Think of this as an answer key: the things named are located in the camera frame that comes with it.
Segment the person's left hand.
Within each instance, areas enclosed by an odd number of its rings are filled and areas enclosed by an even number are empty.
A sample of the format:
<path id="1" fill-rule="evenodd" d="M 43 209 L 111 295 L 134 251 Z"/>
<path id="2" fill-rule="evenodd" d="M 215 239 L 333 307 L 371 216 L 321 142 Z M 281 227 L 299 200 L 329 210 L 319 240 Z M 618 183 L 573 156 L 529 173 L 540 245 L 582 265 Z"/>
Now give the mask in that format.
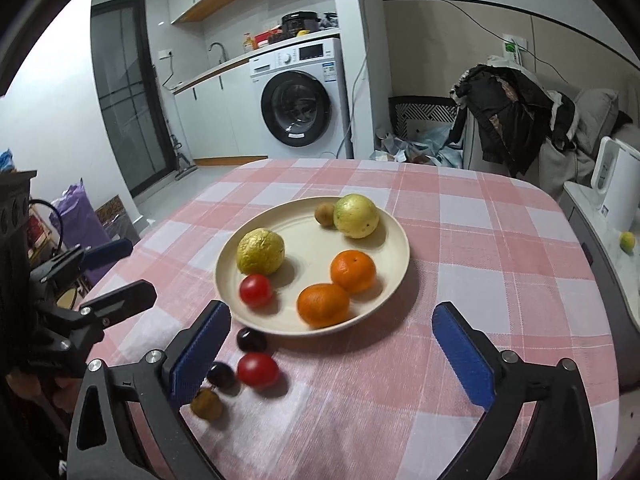
<path id="1" fill-rule="evenodd" d="M 70 420 L 82 383 L 80 378 L 38 378 L 34 374 L 12 370 L 6 375 L 6 382 L 21 399 L 35 402 L 49 417 L 58 434 L 68 440 Z"/>

